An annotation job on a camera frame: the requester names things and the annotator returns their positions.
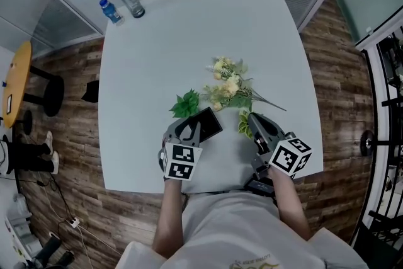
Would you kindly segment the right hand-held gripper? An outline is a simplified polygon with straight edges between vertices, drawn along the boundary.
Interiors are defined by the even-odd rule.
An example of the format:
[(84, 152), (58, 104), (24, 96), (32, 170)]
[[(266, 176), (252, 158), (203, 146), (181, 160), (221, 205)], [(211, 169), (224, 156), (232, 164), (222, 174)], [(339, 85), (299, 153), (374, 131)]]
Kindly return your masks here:
[(283, 133), (280, 126), (262, 114), (251, 112), (247, 117), (248, 134), (258, 147), (252, 166), (257, 179), (268, 175), (270, 168), (295, 177), (303, 170), (313, 149), (294, 133)]

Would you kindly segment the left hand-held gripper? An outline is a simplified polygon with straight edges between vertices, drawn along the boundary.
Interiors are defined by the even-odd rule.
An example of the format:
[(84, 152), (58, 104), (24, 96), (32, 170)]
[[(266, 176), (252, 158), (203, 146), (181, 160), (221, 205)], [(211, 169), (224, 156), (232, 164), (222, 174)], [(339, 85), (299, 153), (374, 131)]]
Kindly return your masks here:
[(200, 160), (203, 149), (200, 145), (201, 123), (192, 128), (189, 139), (180, 139), (190, 118), (180, 118), (172, 123), (164, 134), (164, 147), (159, 151), (159, 165), (164, 179), (190, 181)]

